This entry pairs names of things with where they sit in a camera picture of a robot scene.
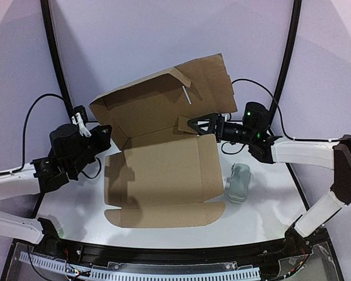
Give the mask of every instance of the brown cardboard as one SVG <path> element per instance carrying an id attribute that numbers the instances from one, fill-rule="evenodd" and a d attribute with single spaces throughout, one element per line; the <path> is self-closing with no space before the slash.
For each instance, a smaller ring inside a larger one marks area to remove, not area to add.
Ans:
<path id="1" fill-rule="evenodd" d="M 191 100 L 189 104 L 184 88 Z M 236 111 L 221 54 L 168 68 L 97 97 L 90 109 L 111 124 L 121 153 L 105 161 L 108 221 L 120 227 L 207 225 L 225 209 L 205 201 L 223 193 L 214 135 L 196 136 L 187 120 Z"/>

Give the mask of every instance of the cardboard box lid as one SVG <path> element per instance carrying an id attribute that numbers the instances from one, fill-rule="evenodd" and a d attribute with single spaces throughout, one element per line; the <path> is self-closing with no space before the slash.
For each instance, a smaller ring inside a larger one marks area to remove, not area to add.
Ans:
<path id="1" fill-rule="evenodd" d="M 223 202 L 204 203 L 223 194 L 214 135 L 125 149 L 105 163 L 105 203 L 122 207 L 105 212 L 114 225 L 207 225 L 225 210 Z"/>
<path id="2" fill-rule="evenodd" d="M 100 95 L 90 109 L 100 124 L 112 125 L 112 139 L 117 147 L 127 149 L 133 147 L 125 146 L 129 139 L 175 128 L 179 116 L 195 118 L 213 112 L 235 112 L 233 95 L 222 55 L 215 54 Z"/>

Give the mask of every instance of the white tabletop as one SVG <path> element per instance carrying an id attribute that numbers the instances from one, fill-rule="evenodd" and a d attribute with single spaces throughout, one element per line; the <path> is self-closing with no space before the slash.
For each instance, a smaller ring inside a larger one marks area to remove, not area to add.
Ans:
<path id="1" fill-rule="evenodd" d="M 107 221 L 104 203 L 104 173 L 93 180 L 80 175 L 61 189 L 47 193 L 38 216 L 50 219 L 60 237 L 73 241 L 132 248 L 211 248 L 269 241 L 284 237 L 291 223 L 305 212 L 305 207 L 285 164 L 262 164 L 245 148 L 238 155 L 221 153 L 223 182 L 230 177 L 234 163 L 250 166 L 252 177 L 249 193 L 243 204 L 231 203 L 227 194 L 211 201 L 226 203 L 224 214 L 205 227 L 137 229 L 119 228 Z M 224 146 L 234 152 L 240 145 Z M 119 152 L 112 143 L 110 150 L 98 157 L 104 165 L 106 155 Z M 95 175 L 97 162 L 86 167 Z"/>

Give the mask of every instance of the perforated metal strip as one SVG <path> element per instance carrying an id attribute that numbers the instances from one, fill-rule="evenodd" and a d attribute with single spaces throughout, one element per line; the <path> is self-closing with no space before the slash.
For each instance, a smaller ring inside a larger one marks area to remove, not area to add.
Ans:
<path id="1" fill-rule="evenodd" d="M 48 269 L 53 272 L 65 274 L 65 262 L 53 261 L 36 255 L 31 255 L 34 266 Z M 21 262 L 30 263 L 26 252 L 20 253 Z M 113 272 L 104 269 L 91 269 L 90 277 L 80 277 L 80 279 L 93 281 L 260 281 L 260 269 L 242 269 L 228 272 L 189 274 L 189 275 L 155 275 Z"/>

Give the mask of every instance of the open cardboard box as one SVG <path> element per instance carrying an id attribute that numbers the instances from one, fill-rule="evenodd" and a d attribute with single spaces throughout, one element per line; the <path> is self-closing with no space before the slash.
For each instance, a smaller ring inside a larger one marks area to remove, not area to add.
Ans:
<path id="1" fill-rule="evenodd" d="M 221 54 L 191 60 L 97 97 L 90 109 L 113 127 L 121 153 L 105 159 L 105 203 L 110 223 L 126 228 L 208 225 L 224 202 L 214 135 L 196 136 L 185 120 L 235 112 Z"/>

